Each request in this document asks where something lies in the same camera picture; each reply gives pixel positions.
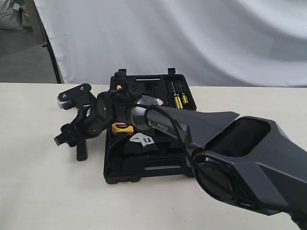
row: robotic arm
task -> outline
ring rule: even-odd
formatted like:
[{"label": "robotic arm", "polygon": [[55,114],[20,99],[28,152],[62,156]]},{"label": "robotic arm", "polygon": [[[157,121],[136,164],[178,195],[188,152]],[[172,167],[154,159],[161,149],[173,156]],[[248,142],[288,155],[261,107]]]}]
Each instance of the robotic arm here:
[{"label": "robotic arm", "polygon": [[307,152],[276,122],[158,106],[155,98],[131,93],[120,72],[115,76],[122,89],[80,106],[55,137],[58,145],[97,137],[114,122],[155,128],[179,140],[197,182],[211,197],[264,215],[285,212],[307,230]]}]

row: cable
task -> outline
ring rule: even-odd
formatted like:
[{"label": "cable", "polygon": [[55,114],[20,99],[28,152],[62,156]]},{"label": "cable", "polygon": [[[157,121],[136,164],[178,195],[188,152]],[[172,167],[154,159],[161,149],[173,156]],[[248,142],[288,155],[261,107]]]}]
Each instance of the cable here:
[{"label": "cable", "polygon": [[192,167],[194,168],[194,170],[198,173],[200,173],[205,179],[207,179],[210,183],[212,183],[213,185],[217,186],[218,188],[220,188],[221,190],[223,190],[224,192],[228,193],[229,195],[234,196],[235,198],[242,200],[248,204],[252,204],[252,205],[256,205],[256,206],[260,206],[260,207],[264,207],[267,209],[271,209],[271,210],[276,210],[279,212],[284,212],[284,213],[288,213],[288,214],[296,214],[297,216],[302,216],[305,217],[306,214],[303,212],[299,212],[296,210],[292,210],[291,208],[287,208],[287,207],[283,207],[283,206],[278,206],[278,205],[273,205],[273,204],[266,204],[266,203],[262,203],[260,201],[256,201],[256,200],[252,200],[249,198],[246,198],[244,196],[241,196],[237,193],[234,193],[232,191],[230,191],[229,189],[225,188],[224,186],[222,186],[221,184],[219,184],[218,182],[216,182],[215,180],[213,180],[210,176],[208,176],[200,167],[198,164],[195,163],[195,161],[191,158],[190,154],[188,153],[188,151],[186,150],[184,141],[181,139],[181,136],[179,134],[179,123],[178,121],[176,121],[175,119],[173,119],[166,111],[164,111],[163,109],[161,109],[160,107],[157,107],[156,105],[143,105],[143,104],[134,104],[134,103],[115,103],[112,100],[112,104],[114,105],[122,105],[122,106],[136,106],[136,107],[142,107],[147,109],[147,112],[150,109],[156,110],[159,113],[161,113],[162,115],[164,115],[166,118],[168,118],[171,122],[171,124],[173,125],[176,137],[181,145],[181,148],[184,150],[187,159],[190,161]]}]

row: bag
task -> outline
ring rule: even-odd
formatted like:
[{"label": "bag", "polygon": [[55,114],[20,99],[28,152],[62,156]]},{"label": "bag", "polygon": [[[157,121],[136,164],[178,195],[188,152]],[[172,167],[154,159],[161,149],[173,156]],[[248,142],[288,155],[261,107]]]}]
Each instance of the bag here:
[{"label": "bag", "polygon": [[0,0],[0,29],[21,30],[22,22],[20,13],[12,8],[11,0]]}]

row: table surface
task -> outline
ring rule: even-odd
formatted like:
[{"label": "table surface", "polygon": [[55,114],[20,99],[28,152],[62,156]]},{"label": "table surface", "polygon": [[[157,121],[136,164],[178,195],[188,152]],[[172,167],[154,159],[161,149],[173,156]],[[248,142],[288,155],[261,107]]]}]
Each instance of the table surface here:
[{"label": "table surface", "polygon": [[[73,85],[0,84],[1,230],[296,230],[271,217],[218,202],[193,178],[143,178],[109,185],[103,178],[105,133],[88,141],[89,159],[53,138],[75,110],[56,96]],[[107,86],[93,85],[97,95]],[[191,87],[198,111],[235,111],[278,122],[307,149],[307,89]]]}]

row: white backdrop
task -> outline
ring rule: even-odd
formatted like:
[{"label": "white backdrop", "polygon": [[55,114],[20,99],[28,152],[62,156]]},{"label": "white backdrop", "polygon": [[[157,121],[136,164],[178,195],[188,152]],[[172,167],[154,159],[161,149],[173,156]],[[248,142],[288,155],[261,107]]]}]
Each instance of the white backdrop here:
[{"label": "white backdrop", "polygon": [[190,85],[307,86],[305,0],[35,0],[66,83],[175,67]]}]

